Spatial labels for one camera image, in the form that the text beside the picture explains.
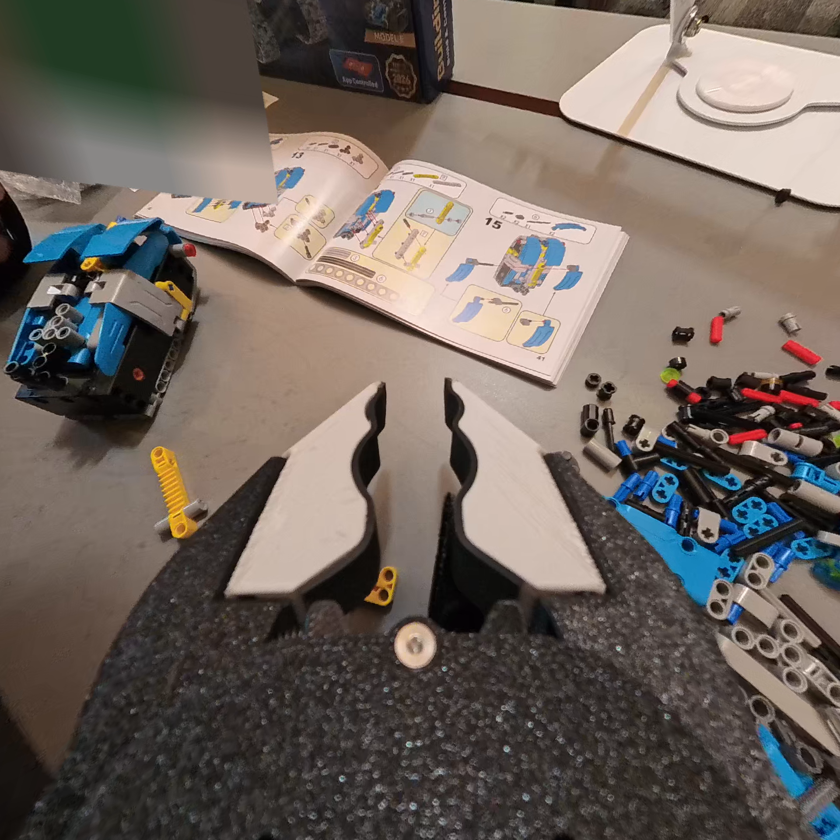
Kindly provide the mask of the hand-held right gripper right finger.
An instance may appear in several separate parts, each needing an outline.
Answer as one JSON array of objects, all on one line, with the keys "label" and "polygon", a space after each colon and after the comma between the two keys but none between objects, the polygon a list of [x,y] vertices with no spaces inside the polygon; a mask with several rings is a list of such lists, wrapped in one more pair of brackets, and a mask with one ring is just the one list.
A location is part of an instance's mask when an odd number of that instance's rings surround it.
[{"label": "hand-held right gripper right finger", "polygon": [[444,381],[452,435],[452,575],[470,602],[579,593],[606,583],[540,444],[462,383]]}]

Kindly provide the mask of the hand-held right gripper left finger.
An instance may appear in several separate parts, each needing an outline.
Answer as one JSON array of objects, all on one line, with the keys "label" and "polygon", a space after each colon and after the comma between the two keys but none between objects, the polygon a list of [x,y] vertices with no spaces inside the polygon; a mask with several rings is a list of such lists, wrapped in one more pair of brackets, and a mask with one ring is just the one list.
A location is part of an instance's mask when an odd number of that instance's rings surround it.
[{"label": "hand-held right gripper left finger", "polygon": [[367,596],[380,550],[369,485],[386,386],[367,385],[281,456],[280,473],[224,589],[229,600]]}]

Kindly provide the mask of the yellow toothed rack piece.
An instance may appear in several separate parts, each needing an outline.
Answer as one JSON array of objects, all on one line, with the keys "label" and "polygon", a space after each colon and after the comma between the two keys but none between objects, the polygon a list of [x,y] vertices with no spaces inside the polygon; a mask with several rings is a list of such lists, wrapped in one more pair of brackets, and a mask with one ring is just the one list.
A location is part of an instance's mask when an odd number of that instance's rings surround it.
[{"label": "yellow toothed rack piece", "polygon": [[208,515],[208,505],[203,500],[189,498],[181,468],[170,449],[154,447],[150,461],[166,508],[166,516],[154,524],[154,531],[162,538],[188,539]]}]

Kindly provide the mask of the pile of brick pieces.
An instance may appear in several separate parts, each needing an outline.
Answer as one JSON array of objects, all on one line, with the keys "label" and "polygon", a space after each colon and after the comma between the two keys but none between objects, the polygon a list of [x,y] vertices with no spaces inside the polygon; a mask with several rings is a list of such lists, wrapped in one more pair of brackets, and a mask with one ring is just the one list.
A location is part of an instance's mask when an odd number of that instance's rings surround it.
[{"label": "pile of brick pieces", "polygon": [[659,374],[675,403],[661,428],[632,414],[616,430],[616,385],[584,387],[583,455],[621,476],[606,501],[652,546],[717,625],[723,657],[746,690],[759,740],[810,838],[838,838],[838,616],[824,595],[784,582],[803,568],[838,597],[838,400],[815,388],[822,356],[779,320],[782,352],[804,365],[712,375],[693,386],[687,361]]}]

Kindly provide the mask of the blue brick vehicle model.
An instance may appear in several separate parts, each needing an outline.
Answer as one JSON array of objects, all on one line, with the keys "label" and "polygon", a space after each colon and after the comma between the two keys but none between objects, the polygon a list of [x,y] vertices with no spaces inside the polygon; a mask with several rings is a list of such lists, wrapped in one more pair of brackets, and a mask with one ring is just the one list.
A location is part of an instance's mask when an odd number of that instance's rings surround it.
[{"label": "blue brick vehicle model", "polygon": [[66,227],[24,257],[45,269],[4,373],[18,403],[74,421],[158,413],[200,290],[186,242],[158,217]]}]

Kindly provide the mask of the grey desk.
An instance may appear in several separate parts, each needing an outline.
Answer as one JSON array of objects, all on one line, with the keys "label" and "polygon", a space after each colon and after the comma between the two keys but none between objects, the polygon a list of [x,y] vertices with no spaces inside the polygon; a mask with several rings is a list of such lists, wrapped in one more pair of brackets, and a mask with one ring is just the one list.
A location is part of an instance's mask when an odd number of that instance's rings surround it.
[{"label": "grey desk", "polygon": [[201,247],[203,294],[182,364],[149,426],[87,425],[24,406],[2,379],[2,696],[37,761],[57,772],[112,640],[172,555],[150,465],[173,449],[187,488],[218,509],[367,385],[387,390],[372,486],[382,558],[400,572],[382,617],[425,614],[448,465],[452,377],[549,451],[581,452],[590,373],[617,385],[621,423],[674,414],[659,373],[685,379],[794,371],[778,319],[838,363],[838,212],[579,129],[540,100],[456,82],[432,106],[265,82],[276,132],[335,131],[389,165],[437,163],[504,193],[622,227],[629,236],[572,361],[544,386],[426,339],[356,301],[296,287],[264,264]]}]

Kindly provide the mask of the building instruction booklet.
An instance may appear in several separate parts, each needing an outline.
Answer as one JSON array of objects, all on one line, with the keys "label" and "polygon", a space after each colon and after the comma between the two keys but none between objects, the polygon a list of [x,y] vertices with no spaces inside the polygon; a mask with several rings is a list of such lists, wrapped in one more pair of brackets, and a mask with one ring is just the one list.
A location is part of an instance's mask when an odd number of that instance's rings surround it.
[{"label": "building instruction booklet", "polygon": [[341,133],[269,136],[277,198],[159,193],[136,214],[557,385],[628,241]]}]

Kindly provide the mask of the crumpled clear plastic bag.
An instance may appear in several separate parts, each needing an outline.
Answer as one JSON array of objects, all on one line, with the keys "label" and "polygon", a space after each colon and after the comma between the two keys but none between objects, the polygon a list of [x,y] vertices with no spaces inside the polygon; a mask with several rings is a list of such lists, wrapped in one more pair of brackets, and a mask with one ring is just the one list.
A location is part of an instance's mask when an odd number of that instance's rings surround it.
[{"label": "crumpled clear plastic bag", "polygon": [[76,205],[81,203],[82,193],[90,186],[86,183],[40,178],[3,170],[1,183],[15,200],[28,197]]}]

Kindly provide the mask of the white laptop stand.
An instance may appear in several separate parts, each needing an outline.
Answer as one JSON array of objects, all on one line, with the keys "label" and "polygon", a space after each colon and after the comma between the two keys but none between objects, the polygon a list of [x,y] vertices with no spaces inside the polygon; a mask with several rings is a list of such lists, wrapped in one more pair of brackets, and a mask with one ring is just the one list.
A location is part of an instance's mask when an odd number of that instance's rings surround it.
[{"label": "white laptop stand", "polygon": [[695,2],[567,90],[561,114],[772,193],[839,207],[839,58],[703,28]]}]

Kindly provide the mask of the blue black toy box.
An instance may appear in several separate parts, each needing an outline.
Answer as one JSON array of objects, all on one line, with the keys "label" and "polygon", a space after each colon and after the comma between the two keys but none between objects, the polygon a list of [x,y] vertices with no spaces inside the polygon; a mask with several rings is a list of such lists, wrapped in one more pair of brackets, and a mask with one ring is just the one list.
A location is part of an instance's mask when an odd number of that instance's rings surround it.
[{"label": "blue black toy box", "polygon": [[430,103],[453,76],[450,1],[247,1],[262,76]]}]

